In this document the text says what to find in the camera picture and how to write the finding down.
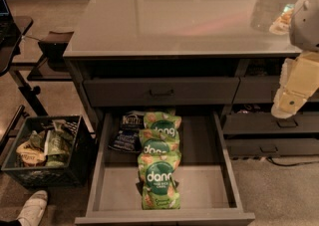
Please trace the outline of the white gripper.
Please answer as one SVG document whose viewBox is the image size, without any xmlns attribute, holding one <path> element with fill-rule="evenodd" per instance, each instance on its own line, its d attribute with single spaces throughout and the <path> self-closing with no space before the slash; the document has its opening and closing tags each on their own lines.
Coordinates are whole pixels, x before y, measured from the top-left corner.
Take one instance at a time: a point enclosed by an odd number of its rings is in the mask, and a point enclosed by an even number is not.
<svg viewBox="0 0 319 226">
<path fill-rule="evenodd" d="M 319 54 L 304 51 L 295 60 L 286 59 L 280 79 L 281 95 L 271 114 L 290 118 L 296 114 L 319 88 Z"/>
</svg>

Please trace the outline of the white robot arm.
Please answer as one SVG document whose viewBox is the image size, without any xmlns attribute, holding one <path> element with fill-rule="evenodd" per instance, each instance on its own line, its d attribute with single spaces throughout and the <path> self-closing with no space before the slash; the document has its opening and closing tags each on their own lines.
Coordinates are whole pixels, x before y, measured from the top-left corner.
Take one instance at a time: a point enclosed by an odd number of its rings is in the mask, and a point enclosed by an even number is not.
<svg viewBox="0 0 319 226">
<path fill-rule="evenodd" d="M 273 116 L 289 118 L 319 89 L 319 0 L 298 0 L 286 7 L 269 31 L 288 34 L 290 43 L 301 50 L 295 60 L 284 61 L 271 109 Z"/>
</svg>

